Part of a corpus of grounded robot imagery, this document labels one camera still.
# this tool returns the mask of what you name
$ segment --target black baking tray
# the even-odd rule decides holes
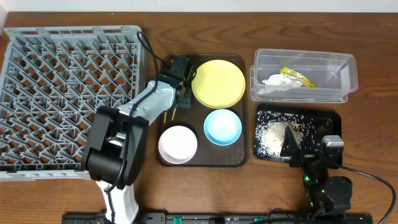
[[[195,72],[201,64],[210,60],[226,60],[235,64],[245,76],[245,63],[242,57],[238,55],[216,55],[216,54],[199,54],[199,55],[182,55],[188,57],[192,63],[192,73]],[[174,120],[172,121],[172,111],[167,113],[167,119],[164,123],[165,114],[161,115],[160,128],[157,142],[159,142],[160,135],[172,126],[182,125],[190,128],[198,139],[198,149],[195,155],[184,164],[171,164],[163,159],[159,153],[159,148],[156,144],[157,158],[161,164],[165,166],[185,166],[185,167],[239,167],[247,160],[247,151],[249,149],[247,141],[247,128],[246,128],[246,91],[242,98],[228,110],[236,113],[242,122],[242,133],[236,142],[229,146],[217,146],[210,142],[205,136],[203,125],[206,117],[214,110],[201,104],[192,94],[191,107],[189,109],[177,108]]]
[[[294,114],[298,116],[286,116],[286,114]],[[256,125],[255,125],[255,135],[254,135],[254,155],[258,159],[264,159],[268,161],[277,162],[289,162],[289,159],[276,159],[264,152],[264,148],[260,144],[260,139],[257,138],[257,129],[259,126],[263,126],[264,123],[267,124],[269,121],[277,118],[291,120],[295,118],[294,121],[298,124],[309,123],[315,128],[309,130],[309,134],[306,134],[303,141],[301,150],[306,153],[310,151],[311,148],[317,147],[318,143],[321,142],[325,135],[339,135],[341,136],[341,117],[340,115],[330,109],[316,110],[313,108],[302,108],[293,106],[283,106],[283,105],[259,105],[256,111]],[[341,152],[337,163],[343,164],[343,152]]]

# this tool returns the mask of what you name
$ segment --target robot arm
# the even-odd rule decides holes
[[[82,159],[83,169],[88,170],[93,180],[103,191],[106,203],[106,218],[111,219],[108,196],[104,189],[110,187],[119,174],[124,150],[127,153],[127,166],[124,175],[111,193],[115,223],[132,223],[138,212],[134,198],[133,183],[141,169],[149,125],[174,102],[175,88],[164,82],[158,82],[157,89],[137,107],[129,118],[132,105],[154,87],[155,81],[148,83],[147,88],[132,101],[116,109],[98,108],[91,127],[90,136],[85,146]],[[128,149],[124,147],[127,122],[132,123]]]
[[[281,156],[289,156],[290,167],[303,167],[303,184],[310,205],[309,218],[319,215],[344,214],[351,208],[350,198],[353,183],[347,177],[329,177],[328,168],[338,168],[331,164],[341,161],[344,142],[340,136],[324,136],[318,149],[305,155],[294,139],[289,127],[285,129]]]

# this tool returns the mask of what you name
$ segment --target plate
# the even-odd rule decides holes
[[[211,60],[200,65],[192,81],[196,99],[215,109],[233,106],[242,98],[245,87],[242,71],[225,60]]]
[[[242,122],[232,111],[221,109],[211,112],[204,125],[206,137],[214,144],[227,146],[234,143],[242,133]]]

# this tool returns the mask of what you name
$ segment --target plastic dish rack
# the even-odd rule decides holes
[[[7,28],[0,75],[0,181],[90,179],[82,150],[99,106],[144,89],[138,26]]]

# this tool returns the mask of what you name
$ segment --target white bowl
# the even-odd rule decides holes
[[[185,126],[173,126],[160,136],[158,148],[160,155],[167,162],[183,164],[195,155],[198,139],[191,129]]]

